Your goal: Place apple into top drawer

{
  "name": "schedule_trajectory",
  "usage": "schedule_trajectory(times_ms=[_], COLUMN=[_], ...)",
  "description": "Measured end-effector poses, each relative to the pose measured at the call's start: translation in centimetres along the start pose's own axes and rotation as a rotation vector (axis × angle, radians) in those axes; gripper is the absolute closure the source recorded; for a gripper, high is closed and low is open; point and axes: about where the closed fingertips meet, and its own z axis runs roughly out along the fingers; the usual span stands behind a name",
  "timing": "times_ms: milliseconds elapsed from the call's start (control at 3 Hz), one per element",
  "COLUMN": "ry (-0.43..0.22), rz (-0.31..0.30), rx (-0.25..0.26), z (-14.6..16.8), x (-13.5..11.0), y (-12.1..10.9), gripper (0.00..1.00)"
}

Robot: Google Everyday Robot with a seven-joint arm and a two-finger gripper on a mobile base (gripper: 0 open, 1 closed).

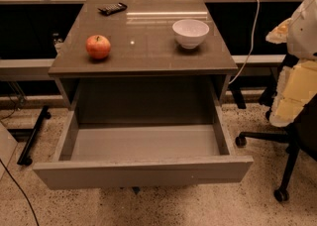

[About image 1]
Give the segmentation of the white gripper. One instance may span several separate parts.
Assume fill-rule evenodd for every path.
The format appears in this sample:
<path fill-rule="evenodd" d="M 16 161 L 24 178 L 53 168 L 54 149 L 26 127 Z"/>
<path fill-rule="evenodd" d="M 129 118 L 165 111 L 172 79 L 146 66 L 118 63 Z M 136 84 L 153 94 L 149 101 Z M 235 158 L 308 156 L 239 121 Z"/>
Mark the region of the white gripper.
<path fill-rule="evenodd" d="M 285 66 L 278 78 L 269 122 L 275 127 L 292 123 L 317 94 L 317 0 L 303 0 L 291 16 L 270 31 L 265 40 L 286 42 L 288 52 L 301 60 Z"/>

